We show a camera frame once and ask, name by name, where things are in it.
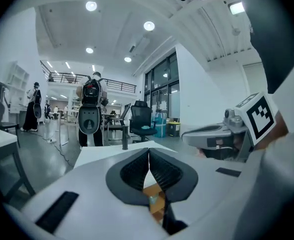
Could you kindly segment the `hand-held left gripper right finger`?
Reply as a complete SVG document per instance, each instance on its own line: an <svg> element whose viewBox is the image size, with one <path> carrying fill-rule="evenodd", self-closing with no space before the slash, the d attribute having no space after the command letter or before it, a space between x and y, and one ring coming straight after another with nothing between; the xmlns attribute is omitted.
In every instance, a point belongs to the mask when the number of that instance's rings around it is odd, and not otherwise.
<svg viewBox="0 0 294 240"><path fill-rule="evenodd" d="M212 210L229 192L243 163L149 149L150 171L165 195L163 229L173 235Z"/></svg>

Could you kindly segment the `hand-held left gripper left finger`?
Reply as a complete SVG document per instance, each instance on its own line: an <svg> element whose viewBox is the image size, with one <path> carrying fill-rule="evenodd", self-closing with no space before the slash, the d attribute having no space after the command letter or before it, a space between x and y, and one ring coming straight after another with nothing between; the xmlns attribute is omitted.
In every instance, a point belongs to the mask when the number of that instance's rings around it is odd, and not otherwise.
<svg viewBox="0 0 294 240"><path fill-rule="evenodd" d="M124 166L148 172L148 149L139 148L74 168L23 208L4 209L30 240L164 240L149 198L121 177Z"/></svg>

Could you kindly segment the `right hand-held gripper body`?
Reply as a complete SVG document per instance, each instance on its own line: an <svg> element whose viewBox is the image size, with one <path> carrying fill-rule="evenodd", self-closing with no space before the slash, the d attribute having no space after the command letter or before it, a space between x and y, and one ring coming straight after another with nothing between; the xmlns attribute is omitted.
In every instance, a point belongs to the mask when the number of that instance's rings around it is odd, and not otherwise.
<svg viewBox="0 0 294 240"><path fill-rule="evenodd" d="M251 94L234 108L226 109L223 123L233 135L244 134L236 158L244 162L256 144L275 127L276 120L268 95L262 91Z"/></svg>

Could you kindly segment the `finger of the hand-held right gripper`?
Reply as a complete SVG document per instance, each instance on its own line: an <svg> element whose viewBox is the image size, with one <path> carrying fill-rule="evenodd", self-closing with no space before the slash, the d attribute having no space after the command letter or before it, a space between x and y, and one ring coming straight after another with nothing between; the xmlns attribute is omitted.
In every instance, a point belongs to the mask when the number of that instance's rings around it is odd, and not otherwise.
<svg viewBox="0 0 294 240"><path fill-rule="evenodd" d="M230 131L230 129L223 123L219 124L210 124L206 126L202 126L200 128L196 128L193 130L190 130L190 133L198 133L198 132L225 132L225 131Z"/></svg>
<svg viewBox="0 0 294 240"><path fill-rule="evenodd" d="M182 141L198 149L233 149L234 137L228 129L197 129L182 134Z"/></svg>

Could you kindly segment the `person's right forearm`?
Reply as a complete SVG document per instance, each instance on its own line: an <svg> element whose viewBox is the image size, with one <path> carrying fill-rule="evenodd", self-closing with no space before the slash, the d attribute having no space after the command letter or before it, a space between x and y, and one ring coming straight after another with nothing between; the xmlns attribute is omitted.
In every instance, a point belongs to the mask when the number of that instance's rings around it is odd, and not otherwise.
<svg viewBox="0 0 294 240"><path fill-rule="evenodd" d="M278 111L275 116L276 119L276 125L275 127L255 146L255 150L262 150L268 147L268 145L277 140L278 138L281 138L288 134L288 128L287 125L280 113Z"/></svg>

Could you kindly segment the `blue bag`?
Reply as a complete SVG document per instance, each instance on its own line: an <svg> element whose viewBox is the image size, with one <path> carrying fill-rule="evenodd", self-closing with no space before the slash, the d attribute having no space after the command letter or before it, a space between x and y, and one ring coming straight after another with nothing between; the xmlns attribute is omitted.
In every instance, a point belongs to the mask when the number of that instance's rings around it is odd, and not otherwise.
<svg viewBox="0 0 294 240"><path fill-rule="evenodd" d="M152 114L152 121L155 122L154 137L164 138L166 136L166 126L167 126L167 114L162 112L156 112Z"/></svg>

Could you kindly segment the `black mesh office chair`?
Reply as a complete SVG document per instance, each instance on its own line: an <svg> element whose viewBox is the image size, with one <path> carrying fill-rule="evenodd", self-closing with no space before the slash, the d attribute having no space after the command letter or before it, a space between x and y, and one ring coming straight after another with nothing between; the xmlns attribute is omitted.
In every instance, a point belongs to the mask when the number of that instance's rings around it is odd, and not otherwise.
<svg viewBox="0 0 294 240"><path fill-rule="evenodd" d="M132 115L129 123L130 132L140 137L139 140L133 140L133 143L145 142L148 140L147 136L157 132L155 122L152 121L152 110L147 102L141 100L137 100L130 109ZM141 129L142 126L150 126L150 129Z"/></svg>

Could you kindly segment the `glass doors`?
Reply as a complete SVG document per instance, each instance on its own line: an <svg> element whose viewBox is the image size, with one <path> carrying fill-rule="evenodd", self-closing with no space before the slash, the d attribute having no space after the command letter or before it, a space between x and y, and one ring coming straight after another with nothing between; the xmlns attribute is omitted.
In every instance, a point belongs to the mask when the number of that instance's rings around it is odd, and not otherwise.
<svg viewBox="0 0 294 240"><path fill-rule="evenodd" d="M145 74L144 101L153 113L180 118L180 84L177 55L174 52Z"/></svg>

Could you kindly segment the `black cantilever chair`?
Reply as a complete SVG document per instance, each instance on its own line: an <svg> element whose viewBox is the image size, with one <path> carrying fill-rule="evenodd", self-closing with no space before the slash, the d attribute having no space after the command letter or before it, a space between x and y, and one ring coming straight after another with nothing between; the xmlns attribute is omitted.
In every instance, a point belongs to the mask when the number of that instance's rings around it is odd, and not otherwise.
<svg viewBox="0 0 294 240"><path fill-rule="evenodd" d="M112 131L123 131L125 127L125 117L131 107L131 104L126 104L124 107L124 111L120 117L115 117L113 114L105 114L104 118L104 130L106 130L106 137L108 141L120 141L122 138L113 138L111 135Z"/></svg>

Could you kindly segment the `black oval shell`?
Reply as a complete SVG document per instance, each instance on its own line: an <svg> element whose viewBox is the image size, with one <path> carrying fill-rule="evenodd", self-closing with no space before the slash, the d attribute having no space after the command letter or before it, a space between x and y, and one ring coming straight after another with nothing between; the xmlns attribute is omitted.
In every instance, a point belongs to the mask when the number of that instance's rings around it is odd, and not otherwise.
<svg viewBox="0 0 294 240"><path fill-rule="evenodd" d="M78 125L80 131L85 135L92 135L101 130L100 107L83 104L79 108Z"/></svg>

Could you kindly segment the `person's black clothes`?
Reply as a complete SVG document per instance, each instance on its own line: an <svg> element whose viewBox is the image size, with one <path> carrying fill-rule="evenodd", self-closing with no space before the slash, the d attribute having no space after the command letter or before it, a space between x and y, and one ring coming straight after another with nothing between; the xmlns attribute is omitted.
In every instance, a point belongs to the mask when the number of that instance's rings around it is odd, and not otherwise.
<svg viewBox="0 0 294 240"><path fill-rule="evenodd" d="M294 67L294 0L243 0L252 30L251 41L274 94Z"/></svg>

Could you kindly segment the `white table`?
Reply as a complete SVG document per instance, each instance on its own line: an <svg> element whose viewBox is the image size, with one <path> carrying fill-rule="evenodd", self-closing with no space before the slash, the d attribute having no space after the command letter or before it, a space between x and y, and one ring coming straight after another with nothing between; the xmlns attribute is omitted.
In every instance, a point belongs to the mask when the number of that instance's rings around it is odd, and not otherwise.
<svg viewBox="0 0 294 240"><path fill-rule="evenodd" d="M77 109L68 109L68 110L58 110L58 121L57 121L57 132L58 132L58 143L59 147L61 148L62 146L66 145L69 143L70 136L69 136L69 127L74 127L75 128L75 135L77 140L78 138L78 112L79 110ZM65 129L65 139L61 138L61 130L62 128Z"/></svg>

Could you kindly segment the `black balcony railing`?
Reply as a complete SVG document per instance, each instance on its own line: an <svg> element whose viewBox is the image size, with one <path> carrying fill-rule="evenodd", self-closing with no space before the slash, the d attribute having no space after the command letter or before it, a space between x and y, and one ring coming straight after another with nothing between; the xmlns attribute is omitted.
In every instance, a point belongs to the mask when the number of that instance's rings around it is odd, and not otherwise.
<svg viewBox="0 0 294 240"><path fill-rule="evenodd" d="M47 67L48 63L44 63L43 61L40 61L40 65L42 67L45 79L49 83L77 85L83 78L86 77L86 75L83 74L72 74L67 72L51 71ZM136 93L136 85L134 84L106 78L104 80L106 82L107 87L112 91L121 91L130 94Z"/></svg>

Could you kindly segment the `rectangular ceiling light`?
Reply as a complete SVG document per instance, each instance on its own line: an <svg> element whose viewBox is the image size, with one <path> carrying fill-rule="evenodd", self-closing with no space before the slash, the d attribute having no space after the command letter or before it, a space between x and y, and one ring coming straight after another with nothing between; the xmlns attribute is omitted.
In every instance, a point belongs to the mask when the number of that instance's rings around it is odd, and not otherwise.
<svg viewBox="0 0 294 240"><path fill-rule="evenodd" d="M245 12L242 1L236 1L228 4L228 8L232 15L237 15Z"/></svg>

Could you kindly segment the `white shelf unit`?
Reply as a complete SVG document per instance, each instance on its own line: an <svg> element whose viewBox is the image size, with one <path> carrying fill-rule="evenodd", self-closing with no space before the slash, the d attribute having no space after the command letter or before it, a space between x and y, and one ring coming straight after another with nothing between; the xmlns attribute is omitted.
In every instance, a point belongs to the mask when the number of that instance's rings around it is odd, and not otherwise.
<svg viewBox="0 0 294 240"><path fill-rule="evenodd" d="M19 114L25 109L29 73L20 67L17 61L13 61L10 66L6 80L9 113Z"/></svg>

